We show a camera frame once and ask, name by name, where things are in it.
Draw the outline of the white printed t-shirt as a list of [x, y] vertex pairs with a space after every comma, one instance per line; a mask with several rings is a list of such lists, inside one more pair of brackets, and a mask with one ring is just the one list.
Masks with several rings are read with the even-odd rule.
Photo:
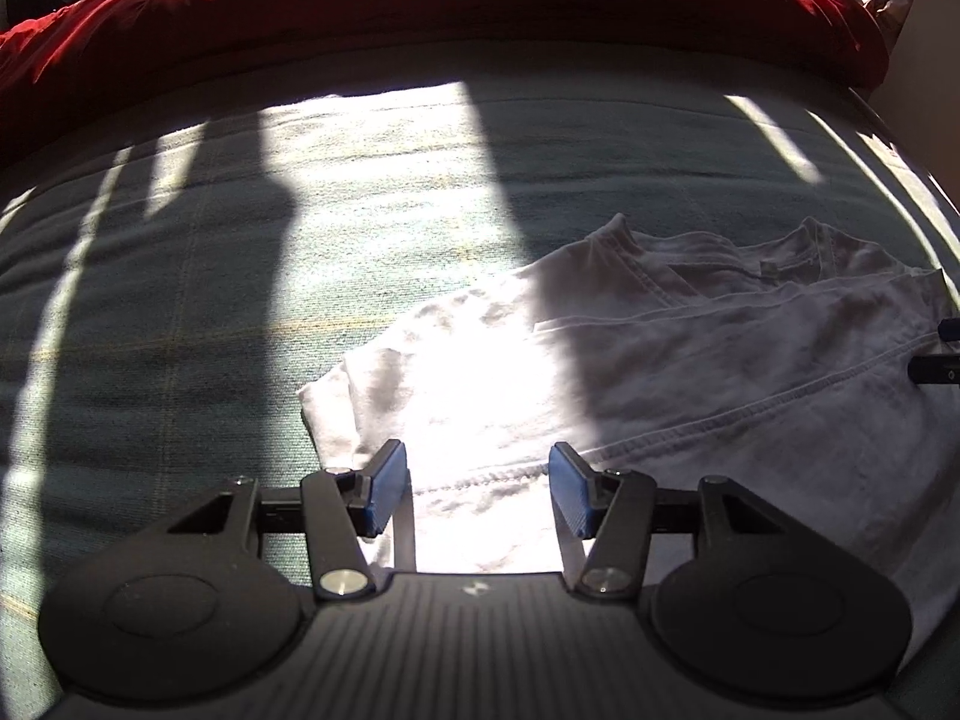
[[958, 395], [918, 387], [946, 278], [805, 220], [739, 247], [623, 218], [425, 302], [299, 394], [329, 470], [402, 440], [425, 572], [556, 571], [548, 450], [664, 488], [735, 479], [891, 578], [914, 639], [958, 593]]

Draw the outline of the red blanket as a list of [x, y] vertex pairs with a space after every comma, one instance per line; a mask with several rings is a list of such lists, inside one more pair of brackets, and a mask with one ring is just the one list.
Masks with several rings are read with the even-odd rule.
[[2, 36], [2, 179], [128, 106], [311, 55], [446, 41], [691, 47], [862, 91], [889, 51], [857, 0], [78, 0]]

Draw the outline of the green plaid bed sheet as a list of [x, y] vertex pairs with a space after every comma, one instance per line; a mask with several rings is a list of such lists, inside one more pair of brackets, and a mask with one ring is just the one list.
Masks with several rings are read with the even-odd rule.
[[298, 388], [410, 307], [612, 216], [817, 218], [958, 266], [958, 200], [848, 93], [663, 50], [465, 43], [233, 73], [2, 174], [2, 712], [78, 557], [229, 475], [314, 468]]

